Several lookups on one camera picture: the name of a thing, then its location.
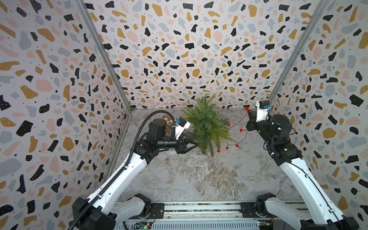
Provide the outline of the small green christmas tree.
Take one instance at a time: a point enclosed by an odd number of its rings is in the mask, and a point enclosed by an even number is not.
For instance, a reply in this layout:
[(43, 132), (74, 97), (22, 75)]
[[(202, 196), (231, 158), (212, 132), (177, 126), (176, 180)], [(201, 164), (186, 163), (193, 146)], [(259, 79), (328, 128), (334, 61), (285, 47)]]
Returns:
[(217, 106), (213, 103), (215, 97), (197, 98), (194, 107), (183, 109), (186, 120), (193, 127), (188, 135), (198, 143), (202, 154), (211, 157), (221, 148), (223, 141), (233, 141), (229, 133), (229, 120), (218, 114)]

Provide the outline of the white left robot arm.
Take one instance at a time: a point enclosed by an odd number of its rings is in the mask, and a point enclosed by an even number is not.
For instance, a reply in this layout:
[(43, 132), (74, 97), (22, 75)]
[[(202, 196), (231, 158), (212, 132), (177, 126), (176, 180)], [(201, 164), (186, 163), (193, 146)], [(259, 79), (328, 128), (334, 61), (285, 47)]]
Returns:
[(160, 152), (174, 149), (178, 154), (185, 154), (198, 146), (185, 133), (190, 126), (181, 117), (172, 126), (164, 119), (154, 119), (144, 134), (140, 127), (131, 152), (119, 168), (95, 192), (73, 203), (73, 221), (69, 223), (69, 229), (112, 230), (131, 217), (147, 218), (150, 215), (151, 200), (146, 196), (136, 194), (121, 204), (117, 204), (117, 200)]

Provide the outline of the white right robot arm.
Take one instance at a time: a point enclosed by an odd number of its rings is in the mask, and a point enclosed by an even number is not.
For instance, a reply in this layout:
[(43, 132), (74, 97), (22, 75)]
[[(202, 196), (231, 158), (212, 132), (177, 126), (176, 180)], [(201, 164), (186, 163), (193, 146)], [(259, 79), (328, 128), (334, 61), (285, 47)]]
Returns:
[(265, 149), (282, 171), (288, 176), (308, 212), (281, 201), (276, 195), (266, 193), (256, 198), (255, 209), (260, 217), (274, 215), (296, 230), (357, 230), (354, 217), (347, 217), (333, 203), (318, 184), (302, 156), (291, 143), (290, 120), (284, 115), (269, 116), (267, 109), (248, 111), (247, 131), (256, 131), (264, 141)]

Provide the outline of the wooden folding chess board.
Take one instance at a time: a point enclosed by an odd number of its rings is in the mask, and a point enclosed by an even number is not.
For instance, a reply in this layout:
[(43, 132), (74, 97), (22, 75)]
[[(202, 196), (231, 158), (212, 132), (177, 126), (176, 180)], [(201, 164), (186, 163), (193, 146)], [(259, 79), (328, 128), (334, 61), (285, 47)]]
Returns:
[(171, 119), (170, 116), (164, 115), (164, 116), (162, 116), (162, 119), (167, 122), (167, 125), (174, 126), (173, 120)]

